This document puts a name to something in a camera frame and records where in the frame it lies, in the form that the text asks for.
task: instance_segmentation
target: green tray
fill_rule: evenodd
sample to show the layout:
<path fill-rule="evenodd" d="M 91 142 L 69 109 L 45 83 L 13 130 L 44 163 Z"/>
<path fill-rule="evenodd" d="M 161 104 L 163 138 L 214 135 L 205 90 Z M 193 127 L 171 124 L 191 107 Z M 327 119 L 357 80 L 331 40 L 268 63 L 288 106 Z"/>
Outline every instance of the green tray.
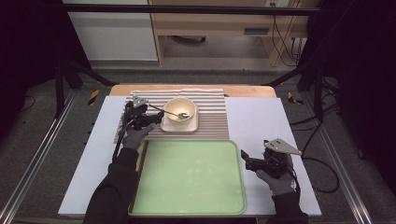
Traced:
<path fill-rule="evenodd" d="M 238 215 L 246 207 L 230 140 L 149 140 L 131 216 Z"/>

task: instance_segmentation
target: striped mat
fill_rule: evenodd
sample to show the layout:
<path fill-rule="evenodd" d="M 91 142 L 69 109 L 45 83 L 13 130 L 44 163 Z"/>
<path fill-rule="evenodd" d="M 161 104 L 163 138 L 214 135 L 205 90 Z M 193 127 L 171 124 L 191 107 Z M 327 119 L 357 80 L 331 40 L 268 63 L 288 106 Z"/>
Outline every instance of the striped mat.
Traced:
<path fill-rule="evenodd" d="M 159 124 L 146 139 L 230 139 L 223 89 L 132 91 L 126 100 L 132 100 L 134 95 L 148 99 L 150 105 L 159 108 L 163 108 L 169 100 L 177 96 L 193 100 L 198 107 L 198 128 L 194 132 L 165 132 Z M 146 114 L 153 115 L 158 112 L 149 106 Z"/>

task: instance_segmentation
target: white tabletop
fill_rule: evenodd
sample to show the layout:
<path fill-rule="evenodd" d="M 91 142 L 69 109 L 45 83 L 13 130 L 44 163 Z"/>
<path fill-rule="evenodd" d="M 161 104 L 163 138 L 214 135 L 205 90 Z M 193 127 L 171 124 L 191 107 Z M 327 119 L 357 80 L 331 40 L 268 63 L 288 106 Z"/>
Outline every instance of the white tabletop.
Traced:
<path fill-rule="evenodd" d="M 81 156 L 70 186 L 64 196 L 59 214 L 82 217 L 91 196 L 107 174 L 114 152 L 114 133 L 120 121 L 125 96 L 107 96 L 99 113 L 90 139 Z M 225 98 L 230 139 L 252 158 L 262 158 L 263 140 L 281 138 L 296 147 L 283 105 L 278 98 Z M 318 201 L 311 187 L 303 162 L 292 155 L 302 193 L 300 206 L 309 216 L 320 216 Z M 241 161 L 247 207 L 243 216 L 265 216 L 275 213 L 271 191 Z"/>

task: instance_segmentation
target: sleeve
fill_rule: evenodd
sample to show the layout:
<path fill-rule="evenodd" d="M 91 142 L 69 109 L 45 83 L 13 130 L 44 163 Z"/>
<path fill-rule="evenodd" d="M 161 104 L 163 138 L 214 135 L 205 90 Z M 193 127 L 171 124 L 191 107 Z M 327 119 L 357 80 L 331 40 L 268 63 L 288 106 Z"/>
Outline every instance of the sleeve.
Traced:
<path fill-rule="evenodd" d="M 124 223 L 128 207 L 137 189 L 136 150 L 123 148 L 115 162 L 108 166 L 107 176 L 93 193 L 84 224 Z"/>
<path fill-rule="evenodd" d="M 307 224 L 308 215 L 301 211 L 296 192 L 273 196 L 276 215 L 267 224 Z"/>

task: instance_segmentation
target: gloved hand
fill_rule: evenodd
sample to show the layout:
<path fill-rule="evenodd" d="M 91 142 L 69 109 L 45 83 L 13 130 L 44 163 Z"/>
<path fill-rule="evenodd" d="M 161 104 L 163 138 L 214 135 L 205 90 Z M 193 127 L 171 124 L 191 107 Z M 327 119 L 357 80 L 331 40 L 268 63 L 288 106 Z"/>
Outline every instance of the gloved hand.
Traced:
<path fill-rule="evenodd" d="M 129 126 L 126 129 L 128 135 L 122 139 L 123 146 L 131 149 L 138 149 L 145 137 L 149 135 L 149 132 L 155 129 L 155 125 L 155 123 L 150 123 L 146 128 L 139 131 Z"/>
<path fill-rule="evenodd" d="M 288 154 L 287 157 L 289 163 L 288 170 L 291 170 L 291 168 L 293 167 L 291 155 Z M 291 187 L 293 177 L 288 172 L 285 172 L 279 179 L 271 177 L 263 170 L 256 171 L 256 175 L 258 178 L 265 181 L 270 186 L 270 189 L 273 192 L 273 196 L 294 191 L 294 189 Z"/>

